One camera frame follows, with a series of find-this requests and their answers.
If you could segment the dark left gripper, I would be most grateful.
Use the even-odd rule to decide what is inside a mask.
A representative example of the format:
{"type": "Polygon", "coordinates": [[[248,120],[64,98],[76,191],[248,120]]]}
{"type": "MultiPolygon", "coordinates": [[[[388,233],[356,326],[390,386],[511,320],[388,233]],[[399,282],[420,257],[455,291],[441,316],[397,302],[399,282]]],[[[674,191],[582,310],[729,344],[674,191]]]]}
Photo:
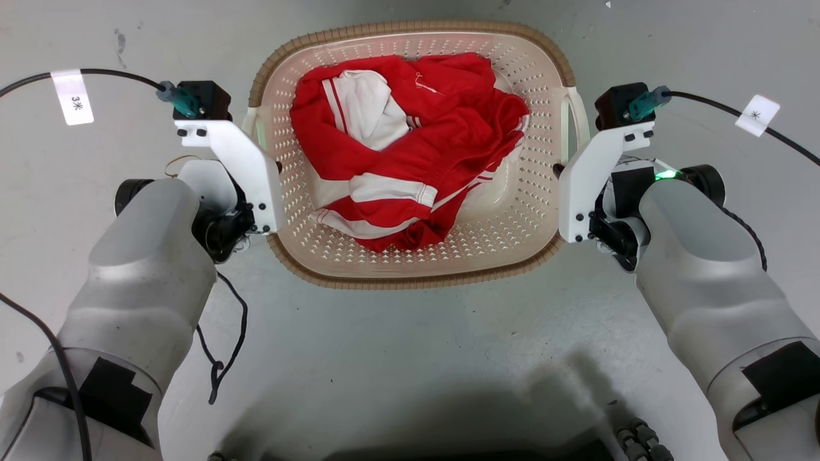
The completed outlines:
{"type": "MultiPolygon", "coordinates": [[[[276,161],[275,165],[281,175],[283,164],[276,161]]],[[[194,175],[192,190],[199,199],[192,224],[194,239],[215,264],[222,264],[247,247],[248,234],[257,229],[254,213],[227,172],[194,175]]]]}

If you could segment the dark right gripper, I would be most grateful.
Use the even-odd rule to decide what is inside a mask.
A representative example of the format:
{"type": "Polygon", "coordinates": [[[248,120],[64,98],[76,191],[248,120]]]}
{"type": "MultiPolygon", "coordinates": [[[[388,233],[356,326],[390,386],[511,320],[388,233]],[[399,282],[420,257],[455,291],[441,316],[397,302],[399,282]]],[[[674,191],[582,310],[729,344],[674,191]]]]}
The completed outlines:
{"type": "MultiPolygon", "coordinates": [[[[553,164],[559,179],[565,166],[553,164]]],[[[650,242],[650,231],[639,213],[639,202],[655,181],[653,168],[615,170],[596,199],[589,237],[598,250],[610,253],[626,273],[633,273],[650,242]]]]}

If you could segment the beige perforated laundry basket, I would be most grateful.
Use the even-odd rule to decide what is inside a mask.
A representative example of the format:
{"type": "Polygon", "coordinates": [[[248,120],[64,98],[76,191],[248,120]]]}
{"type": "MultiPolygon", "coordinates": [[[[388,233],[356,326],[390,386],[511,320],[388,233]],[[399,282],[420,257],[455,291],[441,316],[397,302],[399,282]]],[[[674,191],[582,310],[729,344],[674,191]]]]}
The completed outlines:
{"type": "Polygon", "coordinates": [[[520,275],[563,245],[557,230],[559,187],[553,167],[570,157],[589,124],[576,76],[554,41],[534,28],[488,20],[410,20],[355,24],[294,38],[266,59],[252,82],[243,130],[283,165],[285,226],[267,241],[290,272],[313,285],[398,291],[466,285],[520,275]],[[319,189],[290,123],[299,79],[322,65],[397,55],[477,53],[496,85],[521,97],[531,123],[522,149],[474,190],[445,241],[413,251],[374,253],[310,219],[319,189]]]}

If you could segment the red and white garment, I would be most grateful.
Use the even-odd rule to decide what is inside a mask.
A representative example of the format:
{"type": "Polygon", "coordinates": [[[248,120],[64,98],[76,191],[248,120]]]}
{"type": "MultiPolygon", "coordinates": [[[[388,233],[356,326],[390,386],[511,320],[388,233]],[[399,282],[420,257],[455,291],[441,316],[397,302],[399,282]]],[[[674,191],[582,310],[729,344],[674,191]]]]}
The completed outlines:
{"type": "Polygon", "coordinates": [[[375,56],[302,76],[290,119],[322,190],[311,219],[380,253],[445,240],[530,111],[475,53],[375,56]]]}

